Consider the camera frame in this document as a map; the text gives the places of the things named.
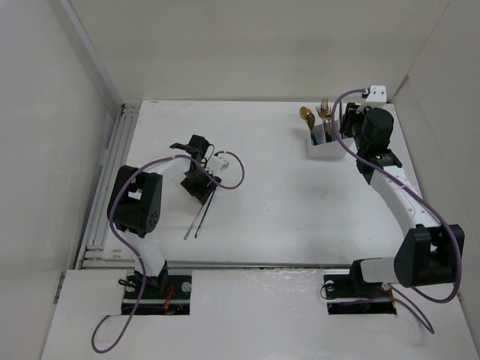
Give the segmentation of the aluminium rail frame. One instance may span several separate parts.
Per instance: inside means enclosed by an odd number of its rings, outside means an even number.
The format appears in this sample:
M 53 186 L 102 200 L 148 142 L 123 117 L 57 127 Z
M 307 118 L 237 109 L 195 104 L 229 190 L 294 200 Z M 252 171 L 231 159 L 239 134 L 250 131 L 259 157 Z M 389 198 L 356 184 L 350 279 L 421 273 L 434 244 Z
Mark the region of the aluminium rail frame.
M 121 106 L 108 146 L 100 155 L 100 177 L 94 187 L 93 199 L 85 216 L 85 227 L 73 266 L 75 270 L 110 267 L 108 262 L 102 259 L 104 244 L 110 231 L 107 208 L 116 173 L 128 157 L 140 107 L 140 103 L 126 103 Z

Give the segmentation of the gold fork green handle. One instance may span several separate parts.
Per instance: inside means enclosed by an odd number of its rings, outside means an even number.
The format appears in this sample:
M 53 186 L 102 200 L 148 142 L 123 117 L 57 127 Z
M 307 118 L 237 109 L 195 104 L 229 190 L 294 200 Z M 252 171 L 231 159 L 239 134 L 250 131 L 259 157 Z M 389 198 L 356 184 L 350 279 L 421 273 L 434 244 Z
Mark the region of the gold fork green handle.
M 317 115 L 322 119 L 325 141 L 332 141 L 332 114 L 328 105 L 316 106 Z

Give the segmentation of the white divided utensil container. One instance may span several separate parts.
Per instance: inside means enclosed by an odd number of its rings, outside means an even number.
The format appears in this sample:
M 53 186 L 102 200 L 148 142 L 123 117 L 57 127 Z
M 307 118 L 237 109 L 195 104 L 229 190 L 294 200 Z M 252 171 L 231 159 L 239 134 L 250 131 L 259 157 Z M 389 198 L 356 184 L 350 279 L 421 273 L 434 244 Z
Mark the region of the white divided utensil container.
M 310 159 L 333 161 L 345 158 L 347 152 L 337 139 L 332 138 L 331 142 L 326 142 L 322 122 L 315 124 L 314 133 L 319 145 L 312 145 L 309 129 L 306 137 L 306 152 Z

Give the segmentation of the gold round spoon green handle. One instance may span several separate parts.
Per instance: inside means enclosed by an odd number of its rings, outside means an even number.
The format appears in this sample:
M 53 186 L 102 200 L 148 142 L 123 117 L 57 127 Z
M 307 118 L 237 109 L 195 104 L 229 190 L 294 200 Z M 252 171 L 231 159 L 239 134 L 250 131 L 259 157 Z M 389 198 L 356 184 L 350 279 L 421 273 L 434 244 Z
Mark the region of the gold round spoon green handle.
M 306 123 L 307 123 L 307 126 L 308 126 L 308 129 L 310 131 L 310 140 L 312 142 L 312 145 L 313 146 L 318 146 L 319 143 L 318 143 L 318 139 L 314 133 L 314 126 L 315 126 L 315 117 L 314 117 L 314 114 L 309 112 L 306 116 L 306 119 L 305 119 Z

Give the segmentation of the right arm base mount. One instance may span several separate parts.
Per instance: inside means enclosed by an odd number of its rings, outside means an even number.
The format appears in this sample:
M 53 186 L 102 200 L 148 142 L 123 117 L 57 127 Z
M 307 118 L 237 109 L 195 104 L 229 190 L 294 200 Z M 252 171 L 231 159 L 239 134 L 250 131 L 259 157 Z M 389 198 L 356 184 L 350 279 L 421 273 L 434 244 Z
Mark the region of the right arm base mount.
M 396 315 L 393 293 L 381 283 L 354 283 L 349 274 L 323 275 L 321 295 L 329 315 Z

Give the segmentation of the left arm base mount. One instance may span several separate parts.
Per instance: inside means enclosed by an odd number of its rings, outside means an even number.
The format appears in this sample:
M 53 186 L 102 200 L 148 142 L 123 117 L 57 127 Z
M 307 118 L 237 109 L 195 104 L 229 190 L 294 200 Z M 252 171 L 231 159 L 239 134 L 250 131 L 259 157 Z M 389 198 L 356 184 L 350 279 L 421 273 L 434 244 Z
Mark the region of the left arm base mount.
M 146 278 L 145 289 L 140 293 L 143 275 L 134 271 L 118 280 L 124 287 L 121 314 L 128 315 L 134 309 L 138 296 L 139 305 L 135 315 L 175 316 L 190 313 L 192 276 L 190 274 L 169 274 L 165 265 L 156 277 Z

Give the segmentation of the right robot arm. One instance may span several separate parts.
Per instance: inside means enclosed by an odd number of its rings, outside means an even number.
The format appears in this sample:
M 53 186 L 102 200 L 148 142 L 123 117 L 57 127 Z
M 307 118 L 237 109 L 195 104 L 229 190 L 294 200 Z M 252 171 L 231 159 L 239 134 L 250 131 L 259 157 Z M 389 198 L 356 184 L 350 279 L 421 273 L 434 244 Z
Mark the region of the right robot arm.
M 407 178 L 403 165 L 389 148 L 393 115 L 379 107 L 348 103 L 340 134 L 355 142 L 358 171 L 384 200 L 402 233 L 393 257 L 356 260 L 347 277 L 349 290 L 363 296 L 374 284 L 416 288 L 434 284 L 457 285 L 464 231 L 432 213 Z

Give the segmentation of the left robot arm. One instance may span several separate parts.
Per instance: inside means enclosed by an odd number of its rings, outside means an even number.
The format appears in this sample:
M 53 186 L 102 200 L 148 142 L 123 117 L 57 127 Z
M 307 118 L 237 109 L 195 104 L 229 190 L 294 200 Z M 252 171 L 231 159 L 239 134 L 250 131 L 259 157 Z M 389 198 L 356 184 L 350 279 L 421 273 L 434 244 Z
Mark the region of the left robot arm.
M 134 283 L 151 297 L 162 296 L 168 287 L 167 261 L 159 241 L 151 235 L 161 217 L 163 186 L 183 175 L 180 185 L 200 204 L 205 204 L 221 179 L 220 165 L 210 165 L 207 152 L 214 146 L 205 137 L 193 135 L 188 144 L 174 143 L 189 158 L 179 157 L 156 163 L 150 170 L 121 166 L 107 208 L 110 228 L 135 256 Z

